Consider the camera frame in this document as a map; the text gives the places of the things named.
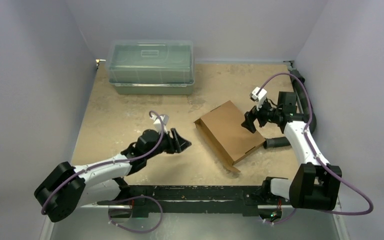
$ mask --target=gray wall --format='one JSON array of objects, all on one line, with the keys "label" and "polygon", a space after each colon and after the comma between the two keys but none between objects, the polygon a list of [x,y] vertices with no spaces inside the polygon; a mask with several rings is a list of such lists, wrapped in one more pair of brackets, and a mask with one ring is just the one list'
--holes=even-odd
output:
[{"label": "gray wall", "polygon": [[71,158],[95,61],[63,0],[0,0],[0,239],[38,239],[33,192]]},{"label": "gray wall", "polygon": [[[347,217],[352,239],[384,239],[384,1],[330,0],[296,66],[316,115],[316,142],[343,176],[374,201],[374,212]],[[367,209],[345,186],[348,211]]]},{"label": "gray wall", "polygon": [[115,39],[192,40],[198,61],[297,57],[327,0],[67,0],[92,53]]}]

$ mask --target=cardboard box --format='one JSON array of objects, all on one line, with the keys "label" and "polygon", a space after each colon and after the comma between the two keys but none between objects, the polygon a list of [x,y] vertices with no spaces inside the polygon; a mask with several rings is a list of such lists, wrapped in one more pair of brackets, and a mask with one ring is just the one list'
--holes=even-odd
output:
[{"label": "cardboard box", "polygon": [[227,101],[195,121],[199,134],[215,152],[224,167],[240,171],[233,165],[261,147],[265,141],[259,132],[251,133],[241,126],[245,120],[233,102]]}]

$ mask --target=worn table surface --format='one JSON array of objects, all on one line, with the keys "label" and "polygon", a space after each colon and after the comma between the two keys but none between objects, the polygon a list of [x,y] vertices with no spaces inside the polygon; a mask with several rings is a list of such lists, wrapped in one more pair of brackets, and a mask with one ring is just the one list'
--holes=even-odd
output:
[{"label": "worn table surface", "polygon": [[[169,115],[168,128],[192,142],[181,154],[160,154],[141,171],[126,177],[131,185],[260,185],[267,177],[292,179],[298,163],[291,147],[260,148],[226,170],[199,135],[194,121],[231,100],[244,113],[254,103],[249,94],[271,75],[287,72],[282,64],[197,64],[192,95],[119,95],[101,64],[78,135],[73,165],[85,165],[114,156],[153,128],[149,110]],[[288,76],[278,76],[265,89],[277,101],[279,91],[292,92]],[[266,138],[280,137],[272,123],[259,129]]]}]

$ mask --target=green storage bin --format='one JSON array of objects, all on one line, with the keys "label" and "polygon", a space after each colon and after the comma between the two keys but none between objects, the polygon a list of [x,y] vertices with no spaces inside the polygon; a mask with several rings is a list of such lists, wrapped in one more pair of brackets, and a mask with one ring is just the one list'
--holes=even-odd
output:
[{"label": "green storage bin", "polygon": [[189,95],[194,62],[191,41],[117,40],[105,69],[119,94]]}]

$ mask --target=black tube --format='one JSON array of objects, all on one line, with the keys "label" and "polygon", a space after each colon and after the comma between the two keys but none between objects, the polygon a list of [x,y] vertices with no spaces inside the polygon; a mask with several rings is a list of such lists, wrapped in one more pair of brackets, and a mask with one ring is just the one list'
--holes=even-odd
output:
[{"label": "black tube", "polygon": [[[291,70],[290,73],[294,76],[296,76],[301,83],[304,85],[305,78],[301,76],[300,72],[298,70]],[[307,118],[310,117],[310,111],[309,111],[309,105],[307,104],[307,98],[306,94],[304,93],[303,89],[301,88],[300,84],[295,80],[295,78],[291,77],[290,81],[292,83],[292,87],[296,95],[298,96],[299,103],[301,106],[302,113],[307,116]],[[317,119],[316,115],[314,114],[314,111],[312,111],[312,120],[310,123],[310,133],[313,133],[316,130],[316,125],[317,125]],[[274,138],[266,138],[265,142],[263,143],[263,148],[280,148],[280,147],[286,147],[291,145],[288,141],[288,139],[285,136],[281,137],[274,137]]]}]

